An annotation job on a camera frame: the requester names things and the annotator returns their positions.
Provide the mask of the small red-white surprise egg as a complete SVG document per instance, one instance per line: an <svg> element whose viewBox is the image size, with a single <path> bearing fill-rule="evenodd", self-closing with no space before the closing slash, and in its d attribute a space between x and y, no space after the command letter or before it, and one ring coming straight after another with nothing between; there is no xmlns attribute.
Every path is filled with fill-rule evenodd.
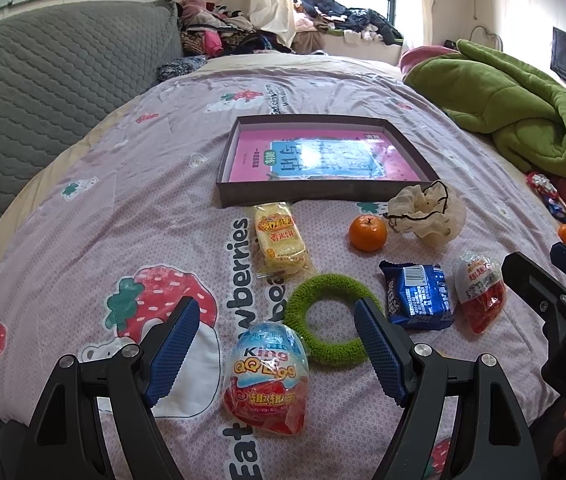
<svg viewBox="0 0 566 480"><path fill-rule="evenodd" d="M456 262L454 286L470 330L484 333L506 300L500 263L479 252L463 252Z"/></svg>

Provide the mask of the blue cookie packet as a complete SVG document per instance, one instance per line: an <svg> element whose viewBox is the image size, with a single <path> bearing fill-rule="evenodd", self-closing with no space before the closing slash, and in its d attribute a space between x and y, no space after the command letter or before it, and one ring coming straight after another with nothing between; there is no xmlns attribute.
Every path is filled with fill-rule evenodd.
<svg viewBox="0 0 566 480"><path fill-rule="evenodd" d="M446 277L438 264L382 261L386 318L405 330L445 330L453 324Z"/></svg>

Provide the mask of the beige sheer fabric scrunchie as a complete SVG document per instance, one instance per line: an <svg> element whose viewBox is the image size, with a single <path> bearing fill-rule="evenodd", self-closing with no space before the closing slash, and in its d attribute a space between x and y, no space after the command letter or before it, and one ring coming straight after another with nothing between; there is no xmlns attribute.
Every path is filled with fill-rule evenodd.
<svg viewBox="0 0 566 480"><path fill-rule="evenodd" d="M413 185L388 200L384 218L399 234L412 233L425 244L443 246L458 237L466 221L466 206L451 185L441 180Z"/></svg>

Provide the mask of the orange mandarin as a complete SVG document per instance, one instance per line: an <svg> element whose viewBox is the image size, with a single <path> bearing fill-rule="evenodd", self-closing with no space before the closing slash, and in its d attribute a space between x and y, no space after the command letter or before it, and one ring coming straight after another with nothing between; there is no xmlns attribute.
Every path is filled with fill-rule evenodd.
<svg viewBox="0 0 566 480"><path fill-rule="evenodd" d="M351 222L348 230L351 246L360 252L378 252L386 244L387 228L374 214L361 214Z"/></svg>

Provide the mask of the large blue-red surprise egg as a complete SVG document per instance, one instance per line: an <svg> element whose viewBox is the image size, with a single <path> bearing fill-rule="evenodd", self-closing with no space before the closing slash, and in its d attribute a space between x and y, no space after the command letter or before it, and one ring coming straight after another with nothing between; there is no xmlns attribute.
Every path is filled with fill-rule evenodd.
<svg viewBox="0 0 566 480"><path fill-rule="evenodd" d="M295 330L272 322L251 326L225 363L223 404L241 422L293 436L304 428L309 364Z"/></svg>

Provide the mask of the yellow rice cracker packet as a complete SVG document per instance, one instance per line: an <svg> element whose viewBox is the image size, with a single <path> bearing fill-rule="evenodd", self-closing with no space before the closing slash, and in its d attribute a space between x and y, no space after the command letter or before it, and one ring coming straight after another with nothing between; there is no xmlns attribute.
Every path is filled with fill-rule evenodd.
<svg viewBox="0 0 566 480"><path fill-rule="evenodd" d="M254 226L261 255L260 274L287 278L313 270L309 249L289 203L255 205Z"/></svg>

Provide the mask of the small orange by pillow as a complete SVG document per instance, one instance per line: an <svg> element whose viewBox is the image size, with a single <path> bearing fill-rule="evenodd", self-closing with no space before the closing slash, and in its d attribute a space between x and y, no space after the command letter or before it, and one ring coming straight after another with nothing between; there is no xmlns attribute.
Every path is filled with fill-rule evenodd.
<svg viewBox="0 0 566 480"><path fill-rule="evenodd" d="M557 230L557 235L560 241L566 245L566 223L562 223Z"/></svg>

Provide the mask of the blue foil candy wrapper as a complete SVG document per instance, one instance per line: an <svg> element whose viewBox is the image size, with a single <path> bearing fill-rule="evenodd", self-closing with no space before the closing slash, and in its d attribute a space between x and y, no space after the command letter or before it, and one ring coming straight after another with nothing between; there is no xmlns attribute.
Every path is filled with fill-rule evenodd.
<svg viewBox="0 0 566 480"><path fill-rule="evenodd" d="M560 197L543 196L542 202L555 220L566 224L566 205Z"/></svg>

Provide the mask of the red foil candy wrapper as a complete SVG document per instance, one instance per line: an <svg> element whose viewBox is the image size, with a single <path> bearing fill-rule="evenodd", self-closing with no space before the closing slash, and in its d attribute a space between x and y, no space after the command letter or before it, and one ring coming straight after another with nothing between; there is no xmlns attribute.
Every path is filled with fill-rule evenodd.
<svg viewBox="0 0 566 480"><path fill-rule="evenodd" d="M539 196L557 200L560 196L551 180L537 171L531 171L526 175L526 182Z"/></svg>

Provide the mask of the green fleece blanket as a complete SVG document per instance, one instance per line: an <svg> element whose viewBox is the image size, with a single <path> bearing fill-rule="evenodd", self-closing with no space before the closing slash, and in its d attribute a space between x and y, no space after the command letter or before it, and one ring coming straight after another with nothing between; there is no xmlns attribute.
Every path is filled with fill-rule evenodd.
<svg viewBox="0 0 566 480"><path fill-rule="evenodd" d="M566 178L566 88L532 65L462 39L405 51L403 82L458 128L488 134L522 172Z"/></svg>

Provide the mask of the dark shallow box tray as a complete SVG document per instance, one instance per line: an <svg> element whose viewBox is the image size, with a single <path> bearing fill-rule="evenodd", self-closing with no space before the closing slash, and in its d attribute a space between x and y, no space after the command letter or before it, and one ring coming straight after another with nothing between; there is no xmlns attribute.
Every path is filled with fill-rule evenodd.
<svg viewBox="0 0 566 480"><path fill-rule="evenodd" d="M317 114L242 116L217 174L224 207L299 200L386 202L438 176L388 120Z"/></svg>

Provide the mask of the pink and blue book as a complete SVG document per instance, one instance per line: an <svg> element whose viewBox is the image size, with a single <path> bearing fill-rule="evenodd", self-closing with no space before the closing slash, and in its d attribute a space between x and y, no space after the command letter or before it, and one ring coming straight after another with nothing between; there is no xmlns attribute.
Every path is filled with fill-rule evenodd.
<svg viewBox="0 0 566 480"><path fill-rule="evenodd" d="M418 181L421 176L383 130L242 130L228 157L227 182L355 179Z"/></svg>

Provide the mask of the clothes pile on windowsill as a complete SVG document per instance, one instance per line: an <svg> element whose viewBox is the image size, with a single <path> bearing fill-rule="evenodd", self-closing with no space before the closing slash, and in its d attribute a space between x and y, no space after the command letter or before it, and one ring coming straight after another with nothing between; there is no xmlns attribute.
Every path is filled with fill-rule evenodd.
<svg viewBox="0 0 566 480"><path fill-rule="evenodd" d="M388 18L368 8L347 8L335 0L293 0L297 32L341 36L346 42L382 41L403 46L401 32Z"/></svg>

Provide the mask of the grey quilted headboard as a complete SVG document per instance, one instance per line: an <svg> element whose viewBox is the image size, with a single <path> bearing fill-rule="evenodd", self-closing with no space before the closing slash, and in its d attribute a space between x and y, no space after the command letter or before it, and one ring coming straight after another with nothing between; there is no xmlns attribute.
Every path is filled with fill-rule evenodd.
<svg viewBox="0 0 566 480"><path fill-rule="evenodd" d="M0 21L0 217L38 171L182 53L173 0L84 1Z"/></svg>

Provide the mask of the clothes pile beside bed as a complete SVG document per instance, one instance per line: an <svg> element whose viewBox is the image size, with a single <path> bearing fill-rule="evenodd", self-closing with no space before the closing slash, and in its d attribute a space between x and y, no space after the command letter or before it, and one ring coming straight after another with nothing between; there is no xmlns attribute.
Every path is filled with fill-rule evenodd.
<svg viewBox="0 0 566 480"><path fill-rule="evenodd" d="M274 50L292 53L274 32L257 28L241 11L205 0L176 3L180 39L187 56L220 58L225 55L252 54Z"/></svg>

